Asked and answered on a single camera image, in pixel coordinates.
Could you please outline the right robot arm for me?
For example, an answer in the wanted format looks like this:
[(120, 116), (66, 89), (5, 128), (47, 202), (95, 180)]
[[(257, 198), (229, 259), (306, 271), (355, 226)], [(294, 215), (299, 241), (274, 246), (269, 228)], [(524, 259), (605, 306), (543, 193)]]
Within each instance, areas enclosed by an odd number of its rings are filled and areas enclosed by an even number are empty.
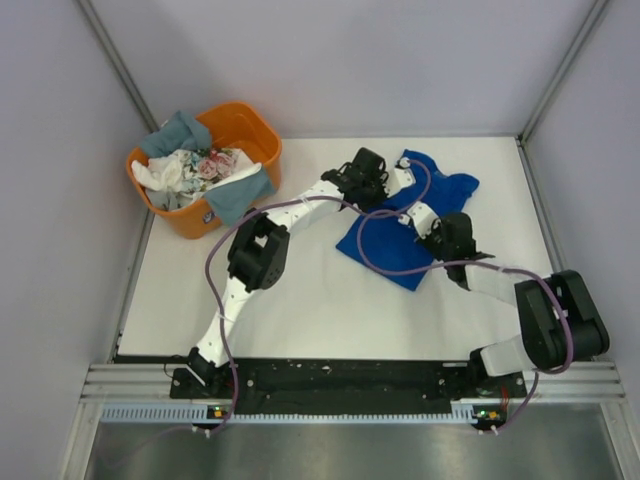
[(543, 278), (500, 264), (477, 249), (471, 218), (462, 212), (439, 217), (421, 204), (408, 222), (450, 281), (516, 308), (519, 334), (469, 354), (466, 380), (474, 393), (492, 394), (511, 373), (564, 371), (609, 350), (609, 333), (577, 271)]

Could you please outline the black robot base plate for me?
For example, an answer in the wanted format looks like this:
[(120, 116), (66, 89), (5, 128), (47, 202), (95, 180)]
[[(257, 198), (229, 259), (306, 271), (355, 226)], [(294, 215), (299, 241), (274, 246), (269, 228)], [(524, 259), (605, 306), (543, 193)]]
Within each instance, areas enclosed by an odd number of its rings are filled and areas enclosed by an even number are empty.
[(221, 367), (201, 385), (185, 368), (173, 374), (172, 399), (232, 398), (239, 414), (432, 414), (462, 398), (502, 399), (505, 379), (478, 383), (465, 364), (436, 361), (237, 358), (238, 379)]

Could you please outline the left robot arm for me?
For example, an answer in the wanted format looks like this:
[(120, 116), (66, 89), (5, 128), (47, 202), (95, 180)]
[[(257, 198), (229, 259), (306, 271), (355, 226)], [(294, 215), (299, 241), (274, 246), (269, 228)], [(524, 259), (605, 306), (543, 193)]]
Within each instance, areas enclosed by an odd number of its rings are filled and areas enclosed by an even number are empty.
[(362, 147), (352, 161), (324, 172), (300, 195), (250, 210), (227, 232), (233, 241), (225, 289), (214, 293), (217, 311), (187, 356), (197, 390), (212, 397), (226, 387), (227, 374), (220, 367), (231, 359), (226, 329), (256, 292), (273, 287), (281, 278), (294, 234), (345, 207), (364, 211), (381, 204), (387, 198), (388, 178), (383, 157)]

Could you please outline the blue t shirt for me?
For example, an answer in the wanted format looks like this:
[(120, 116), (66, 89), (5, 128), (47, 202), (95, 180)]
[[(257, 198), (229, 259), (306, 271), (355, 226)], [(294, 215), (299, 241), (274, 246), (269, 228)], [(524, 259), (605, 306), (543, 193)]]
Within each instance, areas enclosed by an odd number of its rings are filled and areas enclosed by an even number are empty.
[[(428, 155), (406, 149), (403, 154), (411, 162), (416, 183), (388, 198), (380, 207), (399, 210), (420, 200), (438, 215), (463, 210), (467, 200), (478, 189), (477, 178), (466, 173), (446, 175)], [(406, 271), (425, 267), (434, 262), (433, 256), (416, 241), (411, 227), (403, 226), (395, 217), (372, 219), (358, 217), (336, 249), (359, 264), (363, 264), (358, 243), (364, 254), (377, 267), (390, 271)]]

